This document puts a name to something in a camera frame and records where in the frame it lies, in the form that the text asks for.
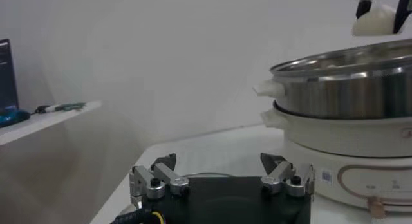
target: black bolt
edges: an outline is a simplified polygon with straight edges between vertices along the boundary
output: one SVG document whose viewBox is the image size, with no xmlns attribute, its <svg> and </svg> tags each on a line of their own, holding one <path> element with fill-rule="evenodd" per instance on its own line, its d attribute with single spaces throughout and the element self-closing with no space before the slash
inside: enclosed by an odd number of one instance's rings
<svg viewBox="0 0 412 224">
<path fill-rule="evenodd" d="M 270 188 L 267 187 L 267 186 L 263 186 L 263 187 L 262 187 L 262 194 L 263 194 L 264 196 L 270 196 Z"/>
<path fill-rule="evenodd" d="M 150 180 L 150 186 L 152 187 L 158 187 L 161 184 L 161 180 L 159 178 L 152 178 Z"/>
<path fill-rule="evenodd" d="M 298 176 L 294 176 L 290 179 L 290 183 L 292 185 L 300 185 L 302 183 L 302 179 Z"/>
<path fill-rule="evenodd" d="M 187 197 L 190 193 L 191 193 L 191 188 L 189 188 L 189 187 L 184 187 L 184 188 L 182 189 L 182 196 L 183 196 L 183 197 Z"/>
</svg>

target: white table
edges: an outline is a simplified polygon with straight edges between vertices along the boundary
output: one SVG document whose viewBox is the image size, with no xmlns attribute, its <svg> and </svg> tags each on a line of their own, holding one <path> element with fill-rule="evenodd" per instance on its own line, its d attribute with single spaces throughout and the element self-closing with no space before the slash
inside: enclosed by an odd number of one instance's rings
<svg viewBox="0 0 412 224">
<path fill-rule="evenodd" d="M 158 144 L 144 152 L 136 164 L 149 167 L 156 158 L 177 154 L 178 174 L 199 172 L 229 173 L 235 176 L 263 176 L 260 153 L 283 153 L 283 132 L 263 126 L 246 127 L 196 138 Z M 123 179 L 91 224 L 111 223 L 130 204 L 129 178 Z M 312 223 L 371 223 L 362 209 L 316 196 Z M 411 224 L 412 214 L 388 214 L 385 223 Z"/>
</svg>

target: white wall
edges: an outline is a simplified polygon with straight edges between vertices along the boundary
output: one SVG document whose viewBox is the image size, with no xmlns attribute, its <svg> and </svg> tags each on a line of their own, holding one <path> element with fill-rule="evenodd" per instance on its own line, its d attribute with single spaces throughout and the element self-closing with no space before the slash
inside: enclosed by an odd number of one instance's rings
<svg viewBox="0 0 412 224">
<path fill-rule="evenodd" d="M 251 87 L 271 65 L 412 33 L 354 39 L 355 9 L 355 0 L 0 0 L 24 108 L 104 103 L 0 147 L 0 218 L 87 223 L 147 146 L 260 122 L 270 100 Z"/>
</svg>

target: blue object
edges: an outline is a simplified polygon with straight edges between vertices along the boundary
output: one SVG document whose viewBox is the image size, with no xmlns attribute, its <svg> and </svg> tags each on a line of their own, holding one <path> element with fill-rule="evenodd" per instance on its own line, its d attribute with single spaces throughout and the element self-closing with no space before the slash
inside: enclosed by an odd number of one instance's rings
<svg viewBox="0 0 412 224">
<path fill-rule="evenodd" d="M 28 120 L 30 118 L 30 113 L 20 109 L 16 110 L 6 110 L 0 112 L 0 127 L 10 126 L 12 124 L 17 124 L 19 122 Z"/>
</svg>

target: yellow wire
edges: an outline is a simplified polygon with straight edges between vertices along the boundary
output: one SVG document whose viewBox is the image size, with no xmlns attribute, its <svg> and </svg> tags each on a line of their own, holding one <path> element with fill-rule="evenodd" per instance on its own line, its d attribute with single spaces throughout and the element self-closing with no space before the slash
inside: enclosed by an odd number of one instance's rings
<svg viewBox="0 0 412 224">
<path fill-rule="evenodd" d="M 164 224 L 163 216 L 159 212 L 152 212 L 152 214 L 159 218 L 160 224 Z"/>
</svg>

